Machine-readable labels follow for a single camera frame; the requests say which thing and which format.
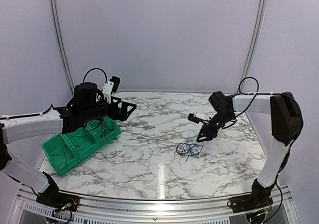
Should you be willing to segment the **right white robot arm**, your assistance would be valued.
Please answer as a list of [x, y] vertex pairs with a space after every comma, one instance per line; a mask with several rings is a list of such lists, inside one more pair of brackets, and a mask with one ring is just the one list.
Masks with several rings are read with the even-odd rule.
[[304, 121], [300, 106], [290, 92], [238, 91], [233, 95], [225, 95], [218, 91], [212, 93], [209, 103], [216, 112], [213, 117], [197, 112], [188, 116], [189, 121], [202, 123], [198, 142], [213, 140], [220, 129], [228, 128], [228, 122], [236, 122], [237, 117], [246, 112], [263, 113], [271, 117], [272, 145], [264, 167], [254, 180], [249, 195], [230, 200], [234, 209], [258, 208], [270, 197], [279, 174], [288, 162], [291, 147], [302, 132]]

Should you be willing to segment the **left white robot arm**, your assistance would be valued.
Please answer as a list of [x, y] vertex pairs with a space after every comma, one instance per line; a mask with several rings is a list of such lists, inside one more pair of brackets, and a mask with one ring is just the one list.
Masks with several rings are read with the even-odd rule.
[[63, 196], [52, 178], [26, 164], [9, 152], [7, 145], [18, 140], [47, 134], [67, 134], [84, 128], [93, 120], [109, 117], [126, 121], [136, 104], [114, 97], [120, 78], [105, 78], [101, 89], [83, 80], [74, 87], [73, 97], [63, 107], [50, 107], [44, 112], [4, 115], [0, 118], [0, 171], [43, 194], [51, 206], [63, 202]]

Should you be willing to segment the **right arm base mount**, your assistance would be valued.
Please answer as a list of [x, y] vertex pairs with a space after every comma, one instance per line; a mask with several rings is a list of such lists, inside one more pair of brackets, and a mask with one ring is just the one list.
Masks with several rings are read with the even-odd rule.
[[232, 197], [227, 202], [227, 206], [232, 209], [233, 213], [269, 207], [272, 204], [273, 199], [271, 196], [259, 200], [252, 198], [250, 194]]

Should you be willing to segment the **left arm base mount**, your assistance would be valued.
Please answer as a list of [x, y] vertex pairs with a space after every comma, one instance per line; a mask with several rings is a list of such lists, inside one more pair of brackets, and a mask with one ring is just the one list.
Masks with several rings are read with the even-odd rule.
[[40, 204], [53, 207], [56, 209], [62, 209], [62, 207], [67, 204], [71, 204], [70, 207], [67, 207], [68, 210], [75, 212], [77, 211], [80, 198], [76, 195], [70, 195], [66, 193], [58, 193], [56, 196], [45, 197], [44, 195], [40, 195], [36, 198], [36, 201]]

